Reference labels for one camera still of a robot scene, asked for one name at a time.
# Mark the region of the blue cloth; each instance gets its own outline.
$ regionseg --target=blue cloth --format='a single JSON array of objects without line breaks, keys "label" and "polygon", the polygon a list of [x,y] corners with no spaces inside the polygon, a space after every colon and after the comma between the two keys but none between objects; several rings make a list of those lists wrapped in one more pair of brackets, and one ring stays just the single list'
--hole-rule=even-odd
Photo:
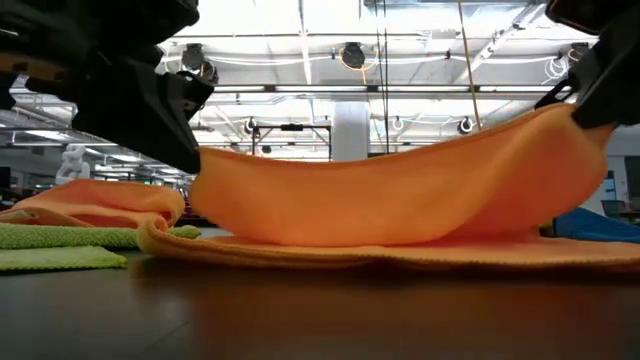
[{"label": "blue cloth", "polygon": [[553,221],[556,236],[578,240],[622,241],[640,244],[640,226],[577,208]]}]

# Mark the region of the white object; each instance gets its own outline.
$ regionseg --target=white object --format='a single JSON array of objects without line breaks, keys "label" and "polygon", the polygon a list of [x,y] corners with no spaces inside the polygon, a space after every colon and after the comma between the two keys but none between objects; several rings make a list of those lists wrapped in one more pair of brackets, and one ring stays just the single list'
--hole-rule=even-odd
[{"label": "white object", "polygon": [[91,177],[89,164],[82,161],[84,152],[85,147],[82,145],[67,146],[67,151],[62,153],[62,166],[56,173],[56,185]]}]

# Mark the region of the fluorescent light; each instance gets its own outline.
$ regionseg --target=fluorescent light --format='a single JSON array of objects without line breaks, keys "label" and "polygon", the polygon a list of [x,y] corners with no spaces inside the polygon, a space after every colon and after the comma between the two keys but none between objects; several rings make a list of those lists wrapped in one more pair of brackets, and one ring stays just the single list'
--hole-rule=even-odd
[{"label": "fluorescent light", "polygon": [[162,171],[163,173],[167,173],[167,174],[180,174],[180,170],[178,169],[160,169],[160,171]]},{"label": "fluorescent light", "polygon": [[89,154],[93,154],[93,155],[104,155],[103,153],[101,153],[100,151],[96,151],[93,149],[84,149],[86,152],[88,152]]},{"label": "fluorescent light", "polygon": [[73,145],[100,146],[100,147],[118,146],[118,144],[114,144],[114,143],[73,143]]},{"label": "fluorescent light", "polygon": [[[480,86],[480,92],[539,92],[547,93],[553,90],[553,86]],[[567,86],[562,91],[569,91]]]},{"label": "fluorescent light", "polygon": [[124,177],[124,176],[127,176],[127,174],[126,173],[102,173],[98,176]]},{"label": "fluorescent light", "polygon": [[44,137],[51,140],[69,140],[69,137],[57,131],[51,130],[30,130],[25,131],[27,134]]},{"label": "fluorescent light", "polygon": [[133,168],[131,167],[114,167],[114,166],[104,166],[104,165],[100,165],[100,164],[96,164],[96,171],[129,171],[132,172],[134,171]]},{"label": "fluorescent light", "polygon": [[63,144],[60,143],[47,143],[47,142],[32,142],[32,143],[12,143],[10,144],[12,146],[51,146],[51,147],[56,147],[56,146],[62,146]]},{"label": "fluorescent light", "polygon": [[216,85],[214,87],[214,93],[235,93],[235,92],[250,92],[250,91],[262,91],[264,86],[224,86]]},{"label": "fluorescent light", "polygon": [[140,159],[137,156],[133,156],[133,155],[109,155],[114,159],[118,159],[121,161],[127,161],[127,162],[139,162],[142,161],[142,159]]},{"label": "fluorescent light", "polygon": [[468,86],[389,86],[389,91],[404,92],[468,92]]},{"label": "fluorescent light", "polygon": [[341,91],[367,91],[366,86],[276,86],[276,91],[288,92],[341,92]]}]

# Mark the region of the window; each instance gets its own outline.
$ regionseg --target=window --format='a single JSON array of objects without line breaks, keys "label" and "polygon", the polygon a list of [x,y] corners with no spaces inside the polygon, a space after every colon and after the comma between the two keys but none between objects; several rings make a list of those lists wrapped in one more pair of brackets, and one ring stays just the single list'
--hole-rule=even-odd
[{"label": "window", "polygon": [[608,171],[604,178],[605,199],[617,200],[616,198],[616,180],[613,171]]}]

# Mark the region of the green microfiber cloth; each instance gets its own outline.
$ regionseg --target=green microfiber cloth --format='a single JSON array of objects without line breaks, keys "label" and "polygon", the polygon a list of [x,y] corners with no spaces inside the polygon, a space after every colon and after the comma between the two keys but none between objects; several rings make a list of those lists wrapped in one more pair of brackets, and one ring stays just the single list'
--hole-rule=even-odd
[{"label": "green microfiber cloth", "polygon": [[0,271],[124,268],[127,259],[101,247],[0,250]]},{"label": "green microfiber cloth", "polygon": [[[195,239],[200,235],[200,229],[185,225],[171,228],[169,233],[183,238]],[[138,247],[135,229],[0,224],[0,249],[71,246]]]}]

